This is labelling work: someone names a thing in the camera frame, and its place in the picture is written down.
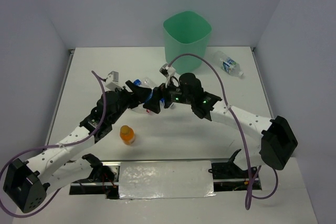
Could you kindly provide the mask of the small bottle blue cap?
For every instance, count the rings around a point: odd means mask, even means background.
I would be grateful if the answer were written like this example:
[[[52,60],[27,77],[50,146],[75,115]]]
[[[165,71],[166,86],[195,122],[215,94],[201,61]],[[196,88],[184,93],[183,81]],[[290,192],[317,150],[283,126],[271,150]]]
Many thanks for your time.
[[[133,81],[133,84],[135,84],[138,87],[150,88],[151,89],[151,92],[148,95],[148,97],[145,99],[145,102],[148,102],[152,98],[153,89],[157,86],[157,84],[148,77],[144,77],[142,79],[135,79]]]

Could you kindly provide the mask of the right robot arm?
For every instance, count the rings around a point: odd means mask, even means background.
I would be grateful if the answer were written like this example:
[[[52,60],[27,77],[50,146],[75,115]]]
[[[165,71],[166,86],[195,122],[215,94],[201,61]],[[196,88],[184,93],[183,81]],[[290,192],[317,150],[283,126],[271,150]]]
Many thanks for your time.
[[[161,100],[164,100],[166,108],[171,103],[188,104],[198,118],[242,130],[245,136],[256,141],[248,154],[236,151],[232,155],[228,171],[233,177],[242,176],[249,166],[267,165],[275,170],[283,170],[298,146],[285,118],[266,118],[227,105],[220,97],[204,91],[200,80],[192,73],[181,75],[178,86],[163,83],[155,87],[143,107],[158,114],[161,111]]]

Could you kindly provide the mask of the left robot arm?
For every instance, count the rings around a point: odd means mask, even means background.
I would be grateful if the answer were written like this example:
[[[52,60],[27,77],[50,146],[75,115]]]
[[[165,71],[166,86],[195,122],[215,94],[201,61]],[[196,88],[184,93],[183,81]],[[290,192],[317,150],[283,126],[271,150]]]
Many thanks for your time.
[[[92,147],[112,131],[112,126],[127,110],[145,103],[152,90],[131,81],[127,87],[115,86],[103,91],[90,114],[63,140],[54,145],[38,148],[40,154],[22,161],[14,156],[1,170],[5,174],[3,190],[22,211],[22,218],[30,217],[44,207],[48,194],[56,194],[60,188],[87,177],[98,181],[107,167],[92,154],[78,160],[72,158]]]

